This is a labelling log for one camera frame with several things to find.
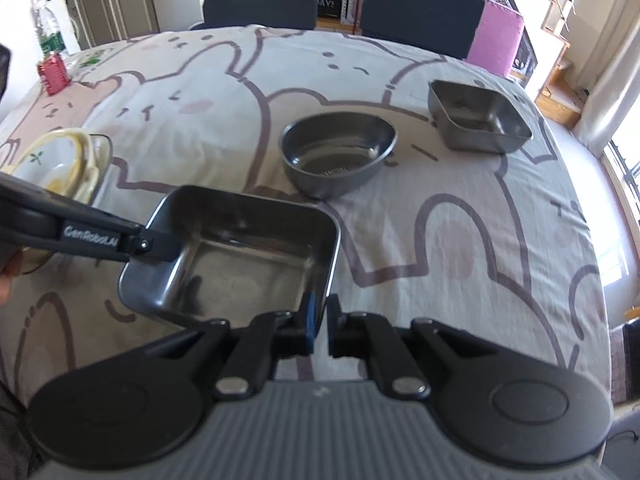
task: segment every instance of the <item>human hand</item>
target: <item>human hand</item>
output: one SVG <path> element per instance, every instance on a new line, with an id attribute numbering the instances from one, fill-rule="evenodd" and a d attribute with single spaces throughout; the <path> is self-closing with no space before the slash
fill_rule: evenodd
<path id="1" fill-rule="evenodd" d="M 11 282 L 14 278 L 20 274 L 22 270 L 22 250 L 19 250 L 4 266 L 2 272 L 0 272 L 0 305 L 4 304 L 9 299 L 9 293 L 11 292 Z"/>

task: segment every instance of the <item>silver bolt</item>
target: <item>silver bolt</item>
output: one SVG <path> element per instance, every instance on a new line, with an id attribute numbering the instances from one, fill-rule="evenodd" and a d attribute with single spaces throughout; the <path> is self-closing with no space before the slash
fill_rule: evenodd
<path id="1" fill-rule="evenodd" d="M 249 383 L 242 377 L 225 377 L 216 383 L 216 388 L 223 395 L 242 395 L 249 391 Z"/>
<path id="2" fill-rule="evenodd" d="M 391 383 L 391 387 L 399 395 L 418 395 L 427 389 L 424 381 L 417 377 L 398 377 Z"/>

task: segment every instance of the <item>white tablecloth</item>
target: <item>white tablecloth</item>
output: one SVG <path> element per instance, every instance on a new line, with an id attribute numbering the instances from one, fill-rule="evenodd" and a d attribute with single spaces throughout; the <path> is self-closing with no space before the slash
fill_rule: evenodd
<path id="1" fill-rule="evenodd" d="M 516 83 L 385 41 L 263 27 L 165 33 L 102 47 L 48 97 L 34 88 L 0 125 L 0 164 L 57 127 L 111 137 L 97 205 L 146 222 L 175 186 L 198 183 L 298 200 L 277 140 L 291 121 L 332 110 L 389 120 L 382 172 L 328 204 L 342 227 L 332 292 L 345 310 L 398 326 L 430 316 L 573 368 L 609 388 L 604 298 L 587 224 L 558 147 Z M 427 106 L 445 79 L 503 92 L 533 131 L 508 156 L 452 152 Z M 0 378 L 24 401 L 57 374 L 168 334 L 122 306 L 121 265 L 56 255 L 20 277 L 0 308 Z M 246 324 L 254 312 L 221 312 Z M 310 359 L 282 377 L 357 376 L 332 361 L 323 328 Z"/>

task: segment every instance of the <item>cabinet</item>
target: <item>cabinet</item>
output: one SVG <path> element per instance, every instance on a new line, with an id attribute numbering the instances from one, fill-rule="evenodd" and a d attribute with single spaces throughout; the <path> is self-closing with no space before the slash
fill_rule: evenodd
<path id="1" fill-rule="evenodd" d="M 67 7 L 78 16 L 87 46 L 159 31 L 152 0 L 67 0 Z"/>

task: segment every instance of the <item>square metal container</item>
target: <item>square metal container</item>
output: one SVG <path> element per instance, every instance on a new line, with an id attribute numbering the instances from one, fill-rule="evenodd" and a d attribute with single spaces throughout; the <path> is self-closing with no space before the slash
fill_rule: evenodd
<path id="1" fill-rule="evenodd" d="M 429 111 L 450 150 L 509 153 L 532 137 L 511 102 L 487 88 L 432 81 Z"/>
<path id="2" fill-rule="evenodd" d="M 122 303 L 181 326 L 214 317 L 245 326 L 261 312 L 298 311 L 315 338 L 331 286 L 340 227 L 308 205 L 196 186 L 165 197 L 148 228 L 177 235 L 174 262 L 132 258 Z"/>

